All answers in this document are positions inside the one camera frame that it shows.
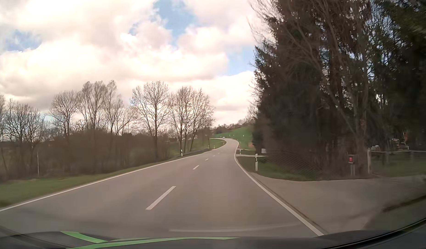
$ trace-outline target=grass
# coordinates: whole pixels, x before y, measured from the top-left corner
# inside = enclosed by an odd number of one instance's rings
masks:
[[[400,152],[388,155],[385,162],[384,154],[372,154],[371,167],[376,175],[397,177],[426,174],[426,152],[414,152],[411,159],[410,152]]]
[[[251,143],[253,140],[253,126],[244,126],[238,129],[234,129],[228,133],[215,134],[215,138],[234,138],[239,142],[239,148],[254,150],[254,146]]]
[[[186,149],[185,152],[189,152],[191,145],[191,140],[187,141],[187,144],[185,145]],[[194,139],[193,142],[193,151],[201,150],[201,149],[207,149],[209,147],[209,141],[208,139],[202,139],[197,138]],[[177,142],[171,142],[169,146],[169,156],[178,156],[181,154],[180,148],[179,148],[179,141]]]
[[[294,174],[292,172],[287,172],[284,168],[279,167],[278,165],[271,162],[263,162],[259,160],[258,162],[258,171],[255,171],[255,158],[254,157],[236,157],[242,167],[248,172],[254,172],[262,176],[283,179],[283,180],[292,180],[292,181],[315,181],[317,179],[316,175],[313,174]]]
[[[236,154],[237,155],[252,155],[252,156],[254,156],[254,155],[256,155],[256,151],[241,150],[239,152],[239,150],[236,150]]]
[[[225,142],[225,140],[222,139],[211,139],[210,140],[210,148],[213,149],[217,149],[223,145],[225,145],[227,142]]]
[[[221,139],[212,139],[210,143],[212,145],[212,148],[213,148],[213,145],[216,148],[219,148],[220,146],[223,146],[225,144],[225,141]],[[204,151],[194,152],[184,157],[194,156],[197,154],[201,154],[203,152]],[[25,200],[30,200],[39,196],[48,195],[61,190],[66,190],[72,187],[91,183],[91,182],[105,179],[111,176],[131,172],[140,168],[149,167],[159,163],[169,162],[172,160],[174,159],[162,161],[162,162],[144,164],[141,166],[131,167],[131,168],[127,168],[127,169],[123,169],[123,170],[119,170],[119,171],[107,173],[107,174],[9,181],[4,184],[0,184],[0,207],[9,206],[9,205],[22,202]]]

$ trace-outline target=hillside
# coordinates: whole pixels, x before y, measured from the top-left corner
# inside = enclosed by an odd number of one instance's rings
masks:
[[[239,148],[254,150],[254,146],[251,143],[253,140],[253,126],[245,126],[238,129],[231,130],[227,133],[220,133],[213,135],[213,138],[234,138],[239,142]]]

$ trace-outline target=cloud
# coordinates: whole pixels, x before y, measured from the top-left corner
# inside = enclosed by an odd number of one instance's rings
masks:
[[[208,10],[201,2],[184,1],[201,22],[188,26],[175,46],[152,0],[0,0],[0,94],[46,110],[55,93],[87,81],[113,79],[128,101],[136,85],[162,80],[172,89],[203,88],[217,122],[237,122],[253,73],[220,75],[228,71],[230,51],[254,44],[248,6],[217,0]],[[224,18],[216,17],[224,8],[230,8]],[[18,49],[7,51],[15,32],[36,37],[39,46],[17,40]]]

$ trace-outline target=mailbox post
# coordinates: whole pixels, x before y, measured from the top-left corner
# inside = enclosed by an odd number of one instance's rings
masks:
[[[356,155],[353,155],[353,154],[348,155],[348,163],[350,165],[351,176],[356,175],[356,168],[355,168],[355,163],[354,163],[355,158],[356,158]]]

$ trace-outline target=asphalt road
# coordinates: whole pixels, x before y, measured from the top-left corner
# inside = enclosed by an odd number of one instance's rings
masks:
[[[249,178],[234,159],[238,142],[226,140],[216,150],[4,210],[0,225],[119,238],[316,236]]]

